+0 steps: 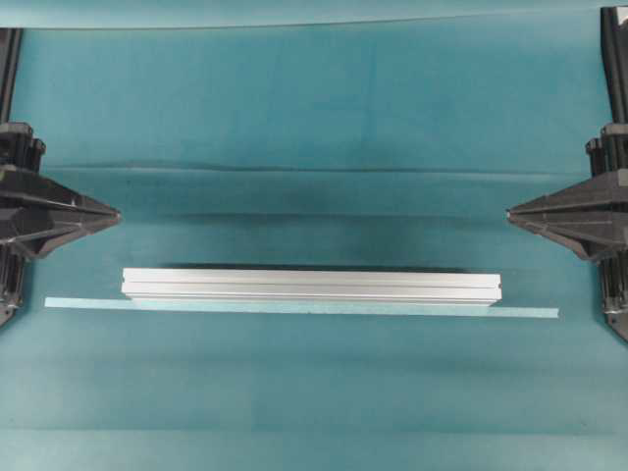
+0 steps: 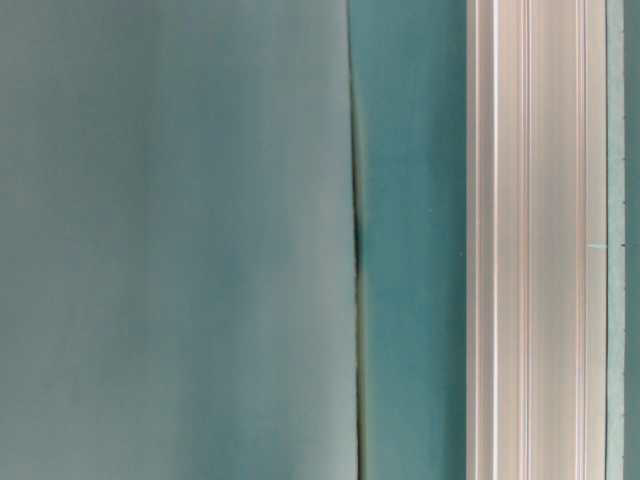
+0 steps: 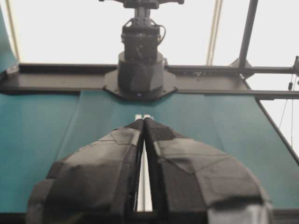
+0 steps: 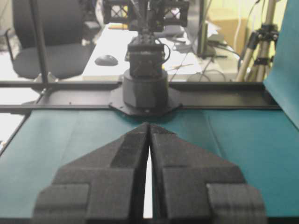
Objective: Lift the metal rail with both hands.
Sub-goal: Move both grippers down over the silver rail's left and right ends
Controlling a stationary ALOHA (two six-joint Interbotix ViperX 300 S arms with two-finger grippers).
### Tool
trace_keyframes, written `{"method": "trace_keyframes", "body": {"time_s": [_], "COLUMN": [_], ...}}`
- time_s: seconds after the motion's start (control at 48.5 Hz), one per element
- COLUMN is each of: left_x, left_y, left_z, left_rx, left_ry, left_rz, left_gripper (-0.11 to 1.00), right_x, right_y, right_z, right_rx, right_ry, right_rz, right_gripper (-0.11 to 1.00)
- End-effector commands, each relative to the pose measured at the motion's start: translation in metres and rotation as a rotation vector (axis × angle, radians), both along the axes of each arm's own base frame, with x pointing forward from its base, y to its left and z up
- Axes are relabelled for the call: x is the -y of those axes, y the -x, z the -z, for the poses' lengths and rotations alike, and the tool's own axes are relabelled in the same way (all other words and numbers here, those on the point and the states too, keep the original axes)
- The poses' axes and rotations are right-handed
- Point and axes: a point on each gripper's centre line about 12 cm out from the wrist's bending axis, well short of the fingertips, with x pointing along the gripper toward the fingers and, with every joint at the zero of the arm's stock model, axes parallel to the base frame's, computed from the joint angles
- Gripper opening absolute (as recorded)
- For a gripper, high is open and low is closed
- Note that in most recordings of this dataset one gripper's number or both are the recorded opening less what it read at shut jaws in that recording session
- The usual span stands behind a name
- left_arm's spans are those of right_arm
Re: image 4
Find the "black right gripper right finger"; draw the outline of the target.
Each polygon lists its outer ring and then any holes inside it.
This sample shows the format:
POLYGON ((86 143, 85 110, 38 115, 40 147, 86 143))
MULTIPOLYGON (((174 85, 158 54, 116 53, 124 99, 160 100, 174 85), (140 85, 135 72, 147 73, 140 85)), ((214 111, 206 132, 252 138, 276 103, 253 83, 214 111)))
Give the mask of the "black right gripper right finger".
POLYGON ((259 191, 241 169, 163 127, 150 125, 160 215, 172 224, 264 224, 259 191))

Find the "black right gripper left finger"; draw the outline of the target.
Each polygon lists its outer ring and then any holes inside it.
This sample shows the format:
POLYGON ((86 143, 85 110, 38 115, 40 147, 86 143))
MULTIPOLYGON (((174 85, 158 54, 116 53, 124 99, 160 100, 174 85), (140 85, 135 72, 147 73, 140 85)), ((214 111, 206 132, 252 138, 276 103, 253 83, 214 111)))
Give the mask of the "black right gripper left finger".
POLYGON ((149 124, 61 166, 36 200, 35 224, 134 224, 143 218, 149 124))

